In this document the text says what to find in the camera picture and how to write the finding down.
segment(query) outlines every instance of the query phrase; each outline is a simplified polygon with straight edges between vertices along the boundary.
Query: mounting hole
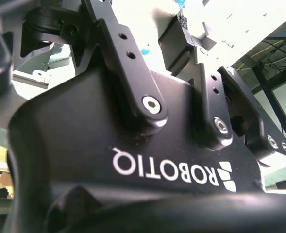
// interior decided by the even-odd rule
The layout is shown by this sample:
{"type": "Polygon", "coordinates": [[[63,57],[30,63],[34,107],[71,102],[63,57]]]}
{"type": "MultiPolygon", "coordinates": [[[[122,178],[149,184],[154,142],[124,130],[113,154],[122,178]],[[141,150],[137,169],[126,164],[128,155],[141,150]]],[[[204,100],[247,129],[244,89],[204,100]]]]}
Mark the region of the mounting hole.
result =
{"type": "Polygon", "coordinates": [[[135,59],[135,58],[136,58],[136,56],[135,56],[134,53],[132,53],[132,52],[127,52],[127,56],[128,56],[129,58],[131,58],[131,59],[135,59]]]}
{"type": "Polygon", "coordinates": [[[213,87],[213,91],[214,91],[216,94],[219,94],[219,91],[218,91],[215,87],[213,87]]]}
{"type": "Polygon", "coordinates": [[[75,25],[68,25],[65,30],[66,34],[69,36],[76,36],[78,32],[78,28],[75,25]]]}
{"type": "Polygon", "coordinates": [[[128,37],[123,33],[119,33],[118,35],[121,39],[124,39],[124,40],[128,39],[128,37]]]}

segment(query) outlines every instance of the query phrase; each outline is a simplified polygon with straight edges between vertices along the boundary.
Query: black bracket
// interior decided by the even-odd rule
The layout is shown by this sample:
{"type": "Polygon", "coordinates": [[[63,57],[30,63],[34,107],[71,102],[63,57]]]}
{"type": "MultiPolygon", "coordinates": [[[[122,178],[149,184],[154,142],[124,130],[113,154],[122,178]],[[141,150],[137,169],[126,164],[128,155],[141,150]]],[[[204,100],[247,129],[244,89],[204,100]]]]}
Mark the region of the black bracket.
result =
{"type": "Polygon", "coordinates": [[[90,55],[99,47],[108,70],[116,76],[113,78],[116,92],[121,84],[126,103],[123,97],[119,97],[119,103],[125,123],[141,134],[154,134],[165,125],[168,109],[131,31],[118,24],[110,2],[83,0],[82,3],[91,16],[91,23],[96,22],[88,46],[90,55]]]}
{"type": "Polygon", "coordinates": [[[239,123],[233,123],[233,127],[243,128],[241,135],[245,135],[247,147],[266,166],[286,166],[286,138],[234,69],[221,67],[218,71],[227,89],[232,121],[243,118],[239,123]]]}
{"type": "Polygon", "coordinates": [[[187,77],[195,89],[195,130],[197,138],[212,150],[220,150],[231,144],[231,128],[228,107],[221,76],[204,64],[207,50],[203,42],[190,35],[174,17],[159,39],[167,70],[173,76],[187,77]]]}

